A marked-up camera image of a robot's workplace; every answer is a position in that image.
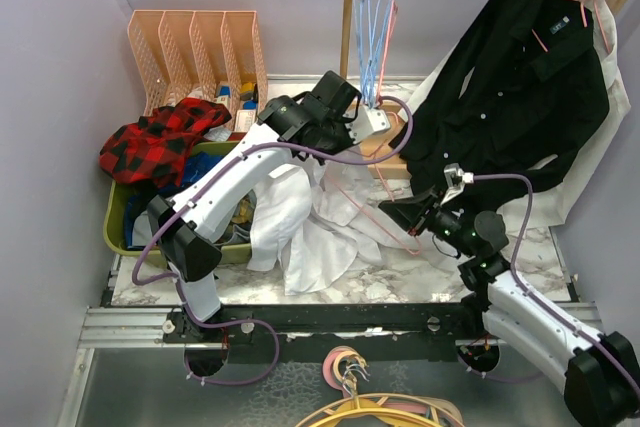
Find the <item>pink wire hanger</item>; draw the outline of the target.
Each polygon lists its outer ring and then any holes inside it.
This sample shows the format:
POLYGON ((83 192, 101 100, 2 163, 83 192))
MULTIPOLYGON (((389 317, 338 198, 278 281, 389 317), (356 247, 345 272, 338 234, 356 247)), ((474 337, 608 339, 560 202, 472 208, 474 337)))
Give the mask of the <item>pink wire hanger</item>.
POLYGON ((385 100, 378 105, 389 121, 391 129, 369 137, 355 148, 355 156, 367 161, 367 166, 338 164, 336 174, 326 173, 325 179, 339 198, 353 211, 349 228, 376 242, 379 246, 394 248, 418 257, 424 252, 420 239, 411 237, 379 209, 383 200, 399 200, 409 195, 409 174, 406 165, 392 152, 388 142, 405 124, 406 114, 402 102, 385 100))

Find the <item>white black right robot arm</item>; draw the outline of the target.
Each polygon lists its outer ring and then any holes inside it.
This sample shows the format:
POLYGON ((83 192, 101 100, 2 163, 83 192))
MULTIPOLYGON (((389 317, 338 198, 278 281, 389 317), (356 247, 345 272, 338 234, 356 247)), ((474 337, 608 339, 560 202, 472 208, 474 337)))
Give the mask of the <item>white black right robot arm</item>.
POLYGON ((509 344, 561 392, 582 426, 616 426, 639 413, 639 362, 620 332, 605 334, 543 296, 502 254, 509 240, 493 211, 456 214, 439 191, 383 201, 380 210, 412 236, 423 232, 465 256, 458 267, 470 307, 459 314, 469 337, 509 344))

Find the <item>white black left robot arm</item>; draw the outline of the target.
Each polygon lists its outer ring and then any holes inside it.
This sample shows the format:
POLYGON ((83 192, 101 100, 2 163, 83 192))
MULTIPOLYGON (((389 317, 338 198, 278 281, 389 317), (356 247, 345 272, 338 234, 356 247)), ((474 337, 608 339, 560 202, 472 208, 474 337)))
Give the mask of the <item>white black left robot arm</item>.
POLYGON ((190 188, 147 206, 152 238, 177 277, 188 306, 186 329, 206 342, 220 332, 221 301, 214 270, 222 258, 217 240, 237 204, 273 170, 300 154, 330 158, 354 146, 348 125, 361 94, 333 71, 310 91, 269 100, 236 147, 190 188))

